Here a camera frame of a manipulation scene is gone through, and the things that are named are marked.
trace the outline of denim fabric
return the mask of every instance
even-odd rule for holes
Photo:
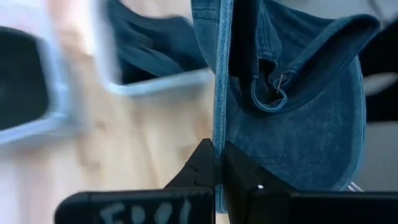
[[[207,67],[193,27],[182,17],[155,19],[108,0],[122,82],[133,83]]]
[[[321,19],[271,0],[192,0],[192,13],[216,74],[218,164],[229,140],[300,190],[343,189],[364,144],[357,54],[377,19]],[[223,199],[219,185],[218,212],[227,212]]]

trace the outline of blue baseball cap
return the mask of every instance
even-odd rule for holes
[[[231,141],[299,190],[342,190],[364,146],[358,54],[369,15],[322,19],[271,0],[192,0],[195,33],[216,75],[213,144]],[[223,188],[216,209],[227,212]]]

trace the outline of wooden floor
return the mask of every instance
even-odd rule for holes
[[[190,17],[189,0],[158,1],[127,4],[155,16],[167,6],[166,14]],[[76,137],[0,158],[0,223],[53,223],[58,203],[82,190],[163,187],[201,139],[211,137],[213,83],[138,99],[105,91],[87,55],[90,35],[81,32],[88,24],[87,4],[72,5],[76,2],[84,1],[53,0],[50,7],[75,71],[88,128]],[[71,8],[79,10],[69,13]],[[74,24],[79,19],[83,22]],[[217,222],[227,223],[228,217],[218,215]]]

